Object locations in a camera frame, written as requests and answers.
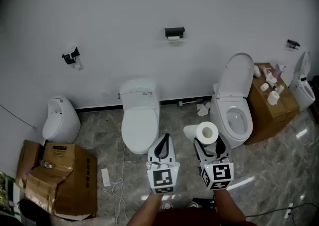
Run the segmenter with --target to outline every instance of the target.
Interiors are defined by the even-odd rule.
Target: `white wall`
[[[23,141],[43,141],[46,100],[25,73],[0,22],[0,104],[36,127],[34,130],[0,107],[0,171],[15,178]]]
[[[0,7],[33,83],[75,107],[120,104],[119,86],[135,76],[154,77],[162,100],[210,95],[235,53],[294,64],[301,51],[285,50],[287,39],[318,62],[319,0],[1,0]],[[185,42],[169,44],[163,29],[179,26]],[[71,45],[82,71],[61,58]]]

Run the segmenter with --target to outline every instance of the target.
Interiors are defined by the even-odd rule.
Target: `person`
[[[215,210],[198,208],[195,202],[186,209],[174,210],[170,202],[164,202],[163,194],[150,194],[129,221],[128,226],[256,226],[247,222],[227,190],[214,191]]]

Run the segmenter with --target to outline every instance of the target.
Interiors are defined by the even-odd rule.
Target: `white toilet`
[[[48,118],[42,135],[49,142],[73,143],[81,123],[70,101],[64,96],[55,96],[48,101]]]
[[[307,82],[307,75],[310,72],[310,65],[309,52],[306,51],[304,53],[301,68],[294,74],[293,80],[289,86],[289,90],[299,104],[300,111],[305,110],[315,101],[314,92]]]
[[[253,121],[246,98],[253,81],[254,62],[246,53],[232,56],[214,85],[210,121],[231,148],[244,143],[253,131]]]
[[[151,79],[132,79],[120,88],[124,117],[122,137],[136,154],[147,153],[159,137],[160,103],[156,83]]]

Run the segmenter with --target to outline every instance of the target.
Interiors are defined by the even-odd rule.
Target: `white cable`
[[[126,202],[125,200],[123,199],[123,182],[124,182],[124,173],[123,173],[123,169],[124,169],[124,162],[125,162],[125,158],[124,158],[124,153],[125,153],[125,147],[126,145],[124,144],[124,151],[123,151],[123,165],[122,165],[122,178],[119,178],[115,183],[111,183],[111,184],[114,184],[113,188],[112,188],[112,193],[117,196],[120,201],[119,201],[119,212],[118,212],[118,215],[116,216],[115,218],[115,225],[118,226],[118,218],[120,216],[120,212],[121,212],[121,201],[123,200],[124,202],[124,214],[125,214],[125,217],[127,220],[130,220],[127,215],[126,215]],[[117,195],[115,192],[114,192],[114,187],[116,184],[121,184],[121,196]]]

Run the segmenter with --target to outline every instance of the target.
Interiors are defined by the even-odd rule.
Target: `toilet tank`
[[[156,83],[151,79],[132,79],[120,88],[123,109],[159,109]]]

